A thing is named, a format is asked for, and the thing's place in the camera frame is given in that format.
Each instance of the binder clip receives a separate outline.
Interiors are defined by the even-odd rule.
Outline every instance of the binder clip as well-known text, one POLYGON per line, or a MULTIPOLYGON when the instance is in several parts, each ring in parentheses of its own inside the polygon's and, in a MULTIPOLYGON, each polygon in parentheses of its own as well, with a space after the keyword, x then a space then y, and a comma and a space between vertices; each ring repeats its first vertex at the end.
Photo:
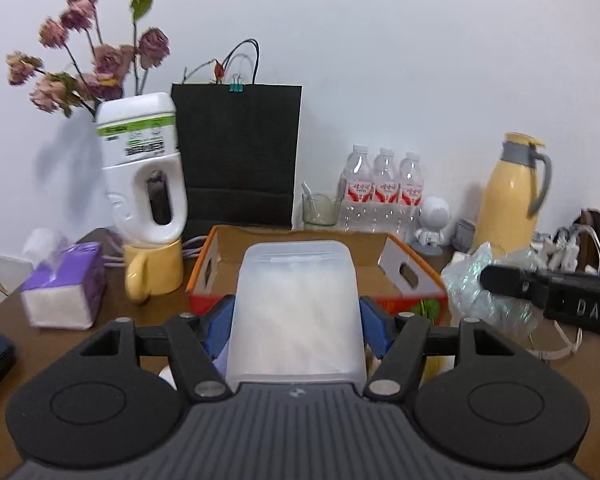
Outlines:
POLYGON ((234 74, 234 82, 229 84, 229 92, 242 92, 244 85, 240 74, 234 74))

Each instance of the yellow mug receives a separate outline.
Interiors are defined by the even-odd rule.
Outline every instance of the yellow mug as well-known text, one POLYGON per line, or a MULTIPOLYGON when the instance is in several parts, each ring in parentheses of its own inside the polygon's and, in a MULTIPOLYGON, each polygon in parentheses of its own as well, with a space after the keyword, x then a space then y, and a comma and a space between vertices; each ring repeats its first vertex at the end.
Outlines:
POLYGON ((160 296, 182 284, 182 241, 146 249, 124 245, 125 288, 131 301, 142 303, 149 296, 160 296))

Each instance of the mug handle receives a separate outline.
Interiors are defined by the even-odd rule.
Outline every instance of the mug handle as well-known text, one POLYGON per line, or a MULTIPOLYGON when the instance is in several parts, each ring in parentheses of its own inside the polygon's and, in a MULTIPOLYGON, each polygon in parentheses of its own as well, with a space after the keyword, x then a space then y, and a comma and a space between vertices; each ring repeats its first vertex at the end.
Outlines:
POLYGON ((538 214, 538 211, 540 211, 542 206, 542 202, 544 202, 544 199, 546 198, 546 192, 549 191, 549 184, 551 184, 551 159, 544 153, 538 153, 534 149, 531 149, 531 156, 544 162, 544 177, 542 178, 542 187, 540 189, 540 193, 531 201, 531 204, 529 204, 529 209, 526 212, 527 218, 531 218, 532 216, 538 214))
POLYGON ((145 252, 136 254, 126 268, 125 288, 129 299, 142 303, 149 297, 149 286, 146 275, 147 256, 145 252))

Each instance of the white wall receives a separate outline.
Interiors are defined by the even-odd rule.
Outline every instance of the white wall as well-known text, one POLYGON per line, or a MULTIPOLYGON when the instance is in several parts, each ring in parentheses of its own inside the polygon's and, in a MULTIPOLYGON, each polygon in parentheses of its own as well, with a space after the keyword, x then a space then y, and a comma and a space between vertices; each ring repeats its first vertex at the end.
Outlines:
MULTIPOLYGON (((130 38, 127 0, 104 0, 106 41, 130 38)), ((67 121, 10 88, 19 49, 52 70, 67 62, 37 43, 63 0, 0 0, 0 253, 18 254, 36 226, 77 238, 111 223, 89 117, 67 121)), ((155 0, 141 29, 170 37, 148 91, 185 65, 261 44, 258 81, 301 84, 297 178, 333 189, 354 142, 418 150, 427 192, 458 213, 498 158, 502 135, 548 143, 554 184, 539 221, 553 229, 600 205, 600 0, 155 0)), ((70 45, 85 67, 84 38, 70 45)))

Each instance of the purple tissue pack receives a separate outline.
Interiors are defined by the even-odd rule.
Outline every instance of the purple tissue pack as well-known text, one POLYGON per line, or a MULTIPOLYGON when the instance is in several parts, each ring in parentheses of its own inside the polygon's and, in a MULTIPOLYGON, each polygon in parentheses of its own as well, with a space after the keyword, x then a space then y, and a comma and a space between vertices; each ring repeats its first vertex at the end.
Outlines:
POLYGON ((22 304, 31 326, 87 330, 105 286, 102 244, 76 244, 63 254, 55 273, 44 264, 33 271, 22 285, 22 304))

